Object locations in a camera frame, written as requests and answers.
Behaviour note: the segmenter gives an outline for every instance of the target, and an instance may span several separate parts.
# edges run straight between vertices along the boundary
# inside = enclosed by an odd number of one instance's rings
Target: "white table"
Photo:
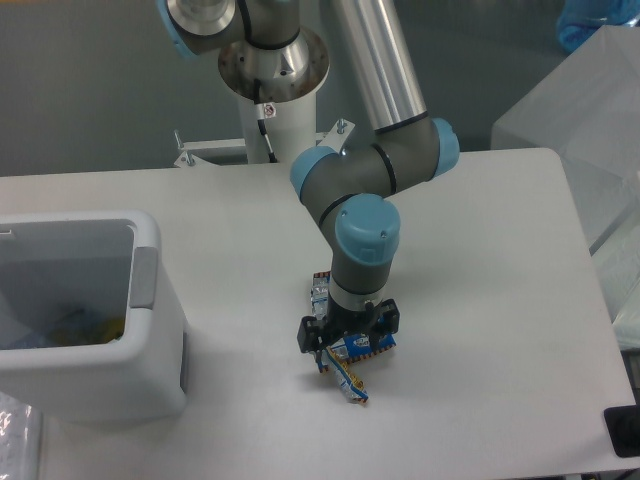
[[[43,479],[498,479],[640,466],[606,407],[633,396],[558,157],[463,155],[394,197],[398,347],[348,404],[298,351],[331,254],[281,165],[0,179],[0,213],[140,208],[192,326],[181,417],[48,419]]]

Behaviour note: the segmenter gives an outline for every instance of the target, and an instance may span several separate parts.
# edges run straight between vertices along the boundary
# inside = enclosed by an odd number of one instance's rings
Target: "silver metal tube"
[[[380,130],[427,111],[392,0],[332,0],[369,120]]]

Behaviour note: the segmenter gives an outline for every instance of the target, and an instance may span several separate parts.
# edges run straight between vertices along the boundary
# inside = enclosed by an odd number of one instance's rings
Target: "metal bracket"
[[[260,104],[259,110],[264,113],[263,119],[273,118],[276,115],[275,106],[273,114],[267,115],[264,111],[270,103]],[[344,144],[355,129],[355,124],[343,118],[338,120],[329,132],[316,133],[316,143],[333,148],[336,152],[344,154]],[[196,165],[215,166],[204,158],[220,158],[242,155],[247,147],[243,138],[231,138],[227,140],[210,140],[205,142],[183,142],[178,130],[173,131],[178,148],[178,158],[174,162],[176,167],[193,167]]]
[[[318,146],[331,147],[336,152],[344,155],[344,144],[355,128],[356,125],[354,123],[341,118],[336,122]]]

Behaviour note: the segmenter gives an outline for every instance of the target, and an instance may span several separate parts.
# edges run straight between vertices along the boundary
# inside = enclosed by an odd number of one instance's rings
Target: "translucent plastic sheet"
[[[36,480],[42,414],[0,393],[0,480]]]
[[[603,27],[493,126],[494,149],[562,158],[587,242],[637,204],[640,30]]]

